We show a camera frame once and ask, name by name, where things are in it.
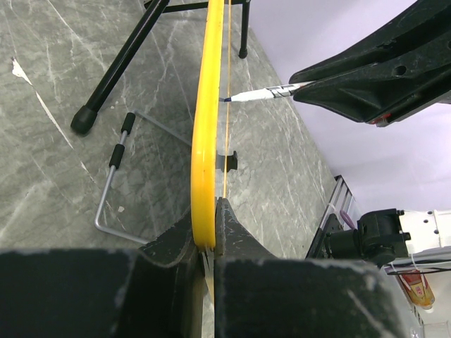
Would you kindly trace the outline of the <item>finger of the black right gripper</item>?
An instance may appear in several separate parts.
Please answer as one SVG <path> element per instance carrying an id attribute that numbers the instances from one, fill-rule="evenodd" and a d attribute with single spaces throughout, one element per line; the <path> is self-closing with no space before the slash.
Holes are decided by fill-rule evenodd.
<path id="1" fill-rule="evenodd" d="M 312 82 L 293 99 L 356 123 L 389 125 L 442 101 L 450 92 L 450 51 L 422 47 L 382 63 Z"/>
<path id="2" fill-rule="evenodd" d="M 325 79 L 409 53 L 450 31 L 450 2 L 416 1 L 343 52 L 294 73 L 291 83 Z"/>

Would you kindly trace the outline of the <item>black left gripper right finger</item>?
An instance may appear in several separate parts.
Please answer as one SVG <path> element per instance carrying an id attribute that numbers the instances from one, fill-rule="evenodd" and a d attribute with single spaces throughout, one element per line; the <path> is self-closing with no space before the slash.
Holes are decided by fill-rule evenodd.
<path id="1" fill-rule="evenodd" d="M 386 281 L 367 263 L 282 259 L 216 204 L 217 337 L 400 337 Z"/>

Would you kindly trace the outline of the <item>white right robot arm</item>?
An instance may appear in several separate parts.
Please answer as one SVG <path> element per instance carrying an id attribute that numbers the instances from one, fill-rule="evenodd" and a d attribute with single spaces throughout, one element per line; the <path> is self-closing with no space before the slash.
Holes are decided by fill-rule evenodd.
<path id="1" fill-rule="evenodd" d="M 417 1 L 343 52 L 290 77 L 294 100 L 356 123 L 386 127 L 450 95 L 450 2 Z M 383 266 L 408 255 L 410 232 L 397 209 L 363 215 L 354 230 L 315 238 L 311 257 Z"/>

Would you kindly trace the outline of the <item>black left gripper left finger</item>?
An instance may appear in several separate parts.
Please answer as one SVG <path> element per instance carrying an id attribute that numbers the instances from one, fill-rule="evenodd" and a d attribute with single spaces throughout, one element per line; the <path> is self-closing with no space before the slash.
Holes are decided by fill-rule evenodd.
<path id="1" fill-rule="evenodd" d="M 1 251 L 2 337 L 200 337 L 203 295 L 189 213 L 138 249 Z"/>

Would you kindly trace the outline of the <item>yellow framed whiteboard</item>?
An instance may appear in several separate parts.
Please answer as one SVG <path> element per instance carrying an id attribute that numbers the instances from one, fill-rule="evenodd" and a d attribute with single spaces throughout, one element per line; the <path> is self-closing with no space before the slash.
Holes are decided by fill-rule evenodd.
<path id="1" fill-rule="evenodd" d="M 200 253 L 208 294 L 203 300 L 202 336 L 214 336 L 216 248 L 216 150 L 222 73 L 226 53 L 226 95 L 231 85 L 232 2 L 208 1 L 192 133 L 190 203 L 192 235 Z"/>

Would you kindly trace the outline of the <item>white blue whiteboard marker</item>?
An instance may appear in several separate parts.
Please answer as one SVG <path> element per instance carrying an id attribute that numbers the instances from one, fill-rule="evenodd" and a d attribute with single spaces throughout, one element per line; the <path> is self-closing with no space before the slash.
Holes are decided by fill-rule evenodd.
<path id="1" fill-rule="evenodd" d="M 294 84 L 284 84 L 275 87 L 265 87 L 263 89 L 241 92 L 227 98 L 220 98 L 220 102 L 248 102 L 257 100 L 279 99 L 292 96 L 298 89 L 312 82 L 300 82 Z"/>

